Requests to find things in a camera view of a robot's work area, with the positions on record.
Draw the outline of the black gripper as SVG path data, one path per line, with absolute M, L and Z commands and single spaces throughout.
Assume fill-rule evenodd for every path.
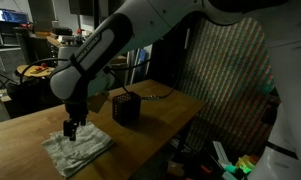
M 76 140 L 76 129 L 78 125 L 85 126 L 87 123 L 88 108 L 86 102 L 78 104 L 65 104 L 69 119 L 63 122 L 63 135 L 70 141 Z

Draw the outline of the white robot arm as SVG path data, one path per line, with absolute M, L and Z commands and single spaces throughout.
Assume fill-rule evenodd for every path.
M 247 180 L 301 180 L 301 0 L 126 0 L 57 66 L 52 92 L 71 104 L 86 100 L 105 88 L 99 77 L 112 58 L 155 42 L 192 12 L 218 26 L 260 24 L 281 103 Z

